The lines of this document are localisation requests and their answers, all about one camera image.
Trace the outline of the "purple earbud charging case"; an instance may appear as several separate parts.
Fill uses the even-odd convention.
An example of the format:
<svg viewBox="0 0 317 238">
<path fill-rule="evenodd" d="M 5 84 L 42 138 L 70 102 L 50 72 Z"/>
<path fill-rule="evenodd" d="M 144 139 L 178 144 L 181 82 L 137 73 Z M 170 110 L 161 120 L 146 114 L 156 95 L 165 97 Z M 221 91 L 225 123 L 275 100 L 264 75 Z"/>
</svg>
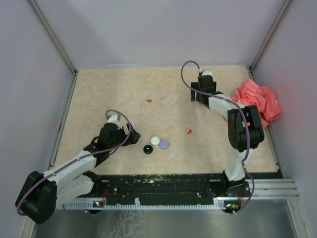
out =
<svg viewBox="0 0 317 238">
<path fill-rule="evenodd" d="M 170 146 L 170 143 L 169 143 L 169 141 L 166 140 L 166 139 L 161 140 L 160 143 L 159 143 L 159 147 L 160 147 L 161 149 L 168 149 L 169 146 Z"/>
</svg>

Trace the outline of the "pink crumpled plastic bag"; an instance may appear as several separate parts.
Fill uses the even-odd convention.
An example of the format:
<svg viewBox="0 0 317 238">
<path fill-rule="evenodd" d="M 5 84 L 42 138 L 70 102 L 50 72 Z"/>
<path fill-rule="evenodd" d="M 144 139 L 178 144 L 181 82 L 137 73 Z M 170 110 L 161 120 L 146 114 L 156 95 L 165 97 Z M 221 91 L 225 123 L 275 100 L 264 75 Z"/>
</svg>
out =
<svg viewBox="0 0 317 238">
<path fill-rule="evenodd" d="M 257 85 L 251 79 L 241 84 L 231 99 L 242 105 L 255 105 L 260 113 L 263 128 L 281 116 L 281 108 L 275 92 L 268 87 Z"/>
</svg>

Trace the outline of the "white earbud charging case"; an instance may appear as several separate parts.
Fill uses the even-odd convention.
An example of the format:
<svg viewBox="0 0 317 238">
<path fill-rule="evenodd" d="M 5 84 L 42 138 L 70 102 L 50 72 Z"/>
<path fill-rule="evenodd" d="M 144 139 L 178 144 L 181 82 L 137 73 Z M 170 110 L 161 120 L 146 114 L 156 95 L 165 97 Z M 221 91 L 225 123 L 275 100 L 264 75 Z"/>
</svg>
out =
<svg viewBox="0 0 317 238">
<path fill-rule="evenodd" d="M 160 144 L 160 138 L 157 137 L 157 136 L 153 136 L 151 139 L 150 139 L 150 143 L 153 145 L 153 146 L 158 146 Z"/>
</svg>

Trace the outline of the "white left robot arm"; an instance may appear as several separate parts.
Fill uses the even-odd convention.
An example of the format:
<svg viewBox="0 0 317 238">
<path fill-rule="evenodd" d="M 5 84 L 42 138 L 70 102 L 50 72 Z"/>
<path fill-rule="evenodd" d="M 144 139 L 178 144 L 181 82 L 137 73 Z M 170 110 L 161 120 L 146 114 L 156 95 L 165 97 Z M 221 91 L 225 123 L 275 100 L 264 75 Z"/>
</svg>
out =
<svg viewBox="0 0 317 238">
<path fill-rule="evenodd" d="M 36 224 L 46 222 L 57 207 L 81 195 L 99 196 L 103 191 L 101 178 L 92 172 L 121 146 L 133 145 L 141 135 L 127 124 L 128 132 L 114 122 L 107 122 L 98 136 L 71 160 L 40 173 L 31 172 L 17 197 L 17 214 L 27 216 Z"/>
</svg>

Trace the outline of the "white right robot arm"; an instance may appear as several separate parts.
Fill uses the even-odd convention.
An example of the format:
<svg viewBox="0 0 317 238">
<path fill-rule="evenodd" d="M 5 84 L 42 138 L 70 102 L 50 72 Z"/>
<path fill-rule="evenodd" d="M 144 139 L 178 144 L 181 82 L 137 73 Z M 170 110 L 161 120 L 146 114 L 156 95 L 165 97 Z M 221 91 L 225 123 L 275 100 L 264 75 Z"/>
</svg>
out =
<svg viewBox="0 0 317 238">
<path fill-rule="evenodd" d="M 233 196 L 245 180 L 248 158 L 264 140 L 260 113 L 255 105 L 244 106 L 216 91 L 216 82 L 209 70 L 199 73 L 198 81 L 191 82 L 191 88 L 192 102 L 200 102 L 227 120 L 232 154 L 222 174 L 221 190 L 225 195 Z"/>
</svg>

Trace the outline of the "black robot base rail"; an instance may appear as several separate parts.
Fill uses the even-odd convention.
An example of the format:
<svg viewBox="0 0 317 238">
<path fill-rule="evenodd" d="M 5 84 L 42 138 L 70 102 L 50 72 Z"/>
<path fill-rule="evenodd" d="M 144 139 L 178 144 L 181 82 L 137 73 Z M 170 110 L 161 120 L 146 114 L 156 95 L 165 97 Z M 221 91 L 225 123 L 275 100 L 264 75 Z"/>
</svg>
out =
<svg viewBox="0 0 317 238">
<path fill-rule="evenodd" d="M 97 191 L 65 203 L 67 211 L 195 210 L 238 211 L 251 185 L 227 182 L 223 174 L 103 175 Z"/>
</svg>

